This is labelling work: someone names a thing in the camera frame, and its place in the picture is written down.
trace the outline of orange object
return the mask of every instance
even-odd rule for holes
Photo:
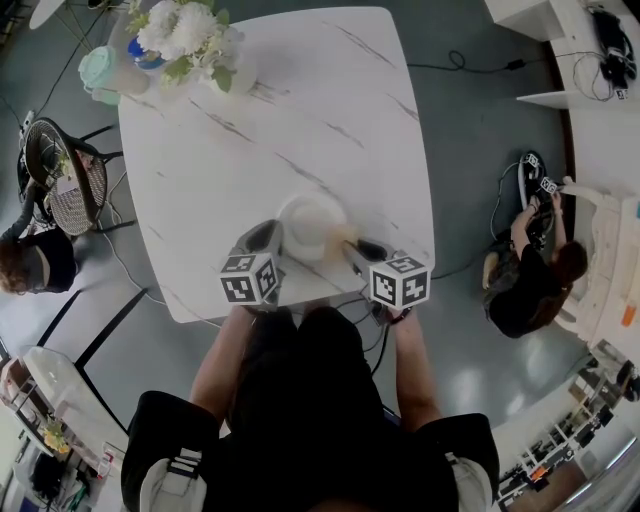
[[[624,327],[629,327],[631,325],[633,319],[636,316],[637,309],[638,308],[636,307],[635,302],[630,302],[629,304],[627,304],[627,307],[624,310],[624,315],[622,315],[622,325]]]
[[[539,467],[538,469],[536,469],[532,475],[531,475],[531,480],[533,480],[534,482],[540,480],[544,475],[547,474],[547,468],[545,467]]]

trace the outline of table leg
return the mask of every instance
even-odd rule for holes
[[[84,47],[85,47],[85,49],[86,49],[88,52],[90,52],[90,51],[91,51],[91,47],[90,47],[90,46],[87,46],[87,44],[84,42],[84,39],[85,39],[84,33],[82,34],[82,38],[78,37],[78,34],[76,34],[76,33],[71,29],[71,27],[70,27],[69,25],[67,25],[67,22],[66,22],[66,21],[64,21],[64,20],[60,17],[60,15],[59,15],[57,12],[56,12],[56,13],[54,13],[54,16],[55,16],[56,18],[58,18],[58,20],[60,20],[60,23],[62,23],[62,24],[64,25],[64,27],[65,27],[65,28],[66,28],[66,29],[71,33],[71,35],[73,35],[73,37],[75,37],[75,38],[78,40],[78,42],[79,42],[82,46],[84,46]]]
[[[69,8],[69,12],[71,13],[71,16],[73,16],[73,19],[76,22],[76,26],[78,27],[78,30],[80,30],[80,33],[82,34],[82,38],[84,39],[85,43],[87,43],[87,46],[89,47],[89,51],[93,50],[93,46],[89,42],[89,39],[87,38],[87,34],[85,34],[84,30],[82,30],[82,25],[80,25],[80,22],[78,21],[78,18],[76,17],[76,13],[73,12],[73,9],[71,7]]]

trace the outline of person's arm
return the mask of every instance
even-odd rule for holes
[[[553,201],[553,214],[556,220],[556,243],[553,248],[554,252],[559,251],[567,243],[567,232],[564,229],[564,218],[562,217],[562,197],[559,192],[551,196]]]
[[[27,185],[27,197],[22,205],[22,213],[20,214],[20,217],[18,217],[18,220],[16,220],[13,225],[7,229],[2,236],[0,236],[1,242],[17,240],[22,232],[27,229],[27,226],[31,222],[31,217],[33,217],[33,203],[35,197],[36,184],[34,181],[29,180],[29,184]]]
[[[402,426],[415,432],[442,417],[436,403],[433,372],[417,313],[412,311],[391,328],[396,337],[396,393]]]
[[[231,310],[193,381],[189,401],[213,414],[220,425],[236,389],[254,318],[243,307]]]
[[[527,206],[527,208],[516,217],[513,224],[511,224],[511,241],[520,260],[522,259],[522,251],[524,251],[524,248],[530,243],[529,237],[527,236],[527,226],[529,225],[529,221],[538,212],[539,207],[540,201],[538,201],[538,198],[531,196],[529,206]]]

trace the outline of white backpack strap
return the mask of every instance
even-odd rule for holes
[[[484,468],[469,459],[459,459],[447,453],[447,460],[453,468],[458,488],[458,510],[460,512],[485,512],[493,505],[493,493],[489,475]]]
[[[140,512],[201,512],[207,494],[201,461],[201,453],[183,448],[151,466],[140,488]]]

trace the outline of concrete floor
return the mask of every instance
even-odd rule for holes
[[[229,8],[238,21],[293,9],[365,4],[369,3],[236,0]],[[469,67],[485,69],[504,66],[517,58],[542,56],[536,42],[495,26],[482,0],[388,0],[377,4],[392,12],[409,63],[448,65],[447,54],[453,49],[465,54]],[[96,13],[81,5],[73,8],[85,28],[95,19]],[[111,17],[99,20],[90,39],[104,42],[112,23]],[[23,26],[16,34],[0,57],[0,91],[21,118],[29,109],[42,106],[75,45],[55,19],[36,31]],[[93,102],[83,92],[76,72],[82,55],[81,49],[41,113],[73,135],[117,122],[115,108]],[[437,276],[464,266],[489,245],[488,223],[496,200],[496,180],[520,152],[535,148],[553,176],[563,175],[562,132],[556,111],[514,99],[550,90],[544,64],[494,75],[413,68],[411,78],[431,180]],[[15,176],[18,137],[15,119],[2,104],[0,135],[0,228],[6,229],[20,210]],[[105,152],[118,150],[119,132],[101,135],[95,144]],[[124,169],[122,159],[109,164],[111,185]],[[503,206],[497,216],[499,228],[507,227],[516,212],[515,176],[511,178],[505,181]],[[126,179],[113,201],[125,220],[135,218]],[[103,221],[109,224],[108,211]],[[151,293],[161,299],[138,227],[110,236],[134,279],[151,287]],[[78,249],[87,260],[74,289],[85,291],[48,344],[72,360],[136,293],[101,235],[83,237]],[[497,426],[562,383],[575,370],[585,349],[556,325],[518,341],[503,337],[484,318],[481,267],[478,259],[466,271],[434,281],[432,298],[419,314],[444,412],[483,412]],[[9,350],[16,354],[35,343],[68,296],[0,296],[0,336]],[[344,311],[349,318],[357,319],[363,306],[357,304]],[[371,320],[360,327],[365,345],[373,343],[377,330]],[[143,299],[94,356],[87,372],[127,424],[138,396],[145,390],[160,389],[183,397],[188,394],[216,332],[204,323],[178,324],[164,306]],[[375,362],[378,351],[368,356]],[[390,343],[375,381],[383,401],[397,408],[394,359]]]

